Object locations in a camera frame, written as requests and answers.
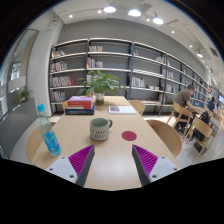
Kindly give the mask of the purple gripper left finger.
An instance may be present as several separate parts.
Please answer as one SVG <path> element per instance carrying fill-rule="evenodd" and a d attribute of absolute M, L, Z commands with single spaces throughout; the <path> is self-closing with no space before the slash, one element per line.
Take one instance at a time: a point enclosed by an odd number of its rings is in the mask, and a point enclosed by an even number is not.
<path fill-rule="evenodd" d="M 59 157 L 47 168 L 47 171 L 83 187 L 94 155 L 94 146 L 87 146 L 69 157 Z"/>

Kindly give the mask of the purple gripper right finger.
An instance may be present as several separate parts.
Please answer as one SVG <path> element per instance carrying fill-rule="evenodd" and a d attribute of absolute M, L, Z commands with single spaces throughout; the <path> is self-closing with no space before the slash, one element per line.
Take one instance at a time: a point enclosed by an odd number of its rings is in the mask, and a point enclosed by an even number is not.
<path fill-rule="evenodd" d="M 132 156 L 143 186 L 168 176 L 179 168 L 166 156 L 156 156 L 146 149 L 132 145 Z"/>

